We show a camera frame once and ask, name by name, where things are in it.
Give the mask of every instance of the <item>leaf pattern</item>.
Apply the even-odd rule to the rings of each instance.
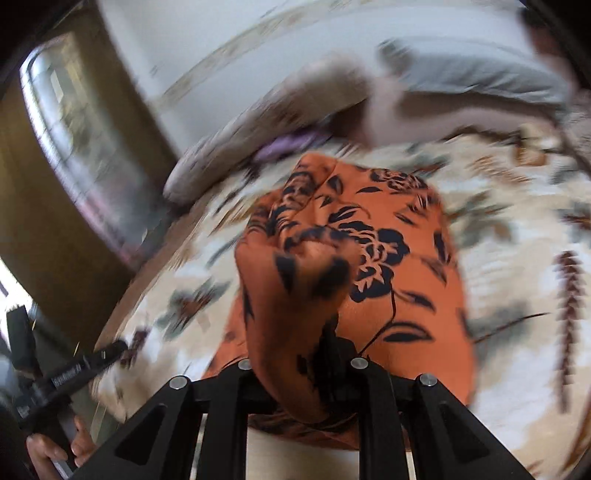
[[[129,348],[123,352],[121,358],[119,359],[119,364],[123,368],[131,368],[135,363],[135,360],[138,357],[139,351],[144,347],[148,335],[150,334],[150,329],[147,328],[138,328],[134,332],[134,336],[129,344]],[[121,397],[119,400],[123,399],[123,392],[121,392]]]
[[[576,322],[583,319],[583,307],[581,298],[584,295],[582,269],[580,261],[572,251],[565,251],[556,258],[558,271],[563,279],[563,289],[560,292],[563,299],[561,304],[561,313],[558,317],[562,322],[562,352],[561,361],[558,366],[560,372],[560,383],[558,396],[560,399],[559,407],[562,413],[570,410],[570,397],[567,392],[567,385],[571,383],[573,371],[573,345],[576,339]]]
[[[407,301],[409,303],[414,303],[415,305],[419,305],[421,307],[425,307],[426,309],[431,310],[433,313],[435,313],[436,311],[435,305],[431,300],[429,300],[425,295],[422,295],[415,291],[402,290],[400,292],[395,292],[395,295],[401,300]]]
[[[378,188],[378,187],[364,187],[362,189],[357,190],[356,193],[376,193],[376,192],[381,192],[382,189]]]
[[[585,242],[591,247],[591,206],[588,203],[572,202],[570,209],[559,209],[560,219],[571,226],[570,240]]]
[[[414,223],[410,218],[408,218],[407,216],[403,215],[402,213],[395,213],[394,216],[400,220],[401,222],[406,223],[407,225],[411,225],[411,226],[418,226],[416,223]]]
[[[445,273],[444,264],[441,260],[434,258],[421,257],[421,262],[426,265],[433,275],[435,275],[444,285],[447,285],[447,274]]]
[[[570,449],[568,457],[562,466],[561,472],[566,473],[575,467],[581,457],[591,447],[591,392],[587,396],[587,403],[583,409],[583,418],[579,422],[579,431]]]
[[[353,215],[355,215],[355,210],[357,208],[358,207],[354,205],[347,205],[345,207],[342,207],[336,213],[331,213],[329,215],[328,223],[339,223],[343,220],[351,218]]]
[[[433,341],[433,337],[428,331],[413,322],[394,322],[386,332],[388,335],[384,337],[384,342],[389,343]]]
[[[330,188],[332,188],[337,195],[343,194],[343,181],[338,175],[334,175],[326,182]]]
[[[498,217],[498,214],[509,205],[484,205],[488,199],[488,192],[480,192],[469,198],[458,210],[447,213],[450,223],[464,219],[459,248],[471,248],[485,236],[492,233],[496,239],[512,242],[513,234],[509,222]]]
[[[154,326],[163,330],[164,340],[176,338],[196,314],[218,301],[229,286],[230,282],[215,283],[210,278],[192,293],[175,291],[168,301],[168,310],[154,322]]]

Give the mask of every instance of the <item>beige blanket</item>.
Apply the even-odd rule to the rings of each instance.
[[[565,476],[591,440],[591,181],[570,157],[529,155],[478,135],[348,153],[347,161],[412,172],[439,190],[479,359],[470,407],[534,476]],[[233,246],[254,200],[280,187],[297,160],[255,179],[228,178],[129,312],[118,335],[129,343],[135,336],[142,348],[131,366],[114,367],[93,385],[118,419],[171,377],[201,377],[238,289]],[[264,478],[263,470],[268,478],[357,476],[354,453],[262,433],[249,441],[249,478]]]

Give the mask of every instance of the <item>hand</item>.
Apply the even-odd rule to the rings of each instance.
[[[74,417],[74,423],[78,433],[70,447],[76,457],[76,466],[82,466],[95,452],[96,445],[92,441],[90,433],[86,430],[82,419],[76,416]],[[40,480],[61,480],[51,461],[67,460],[68,455],[53,440],[36,433],[27,438],[27,450]]]

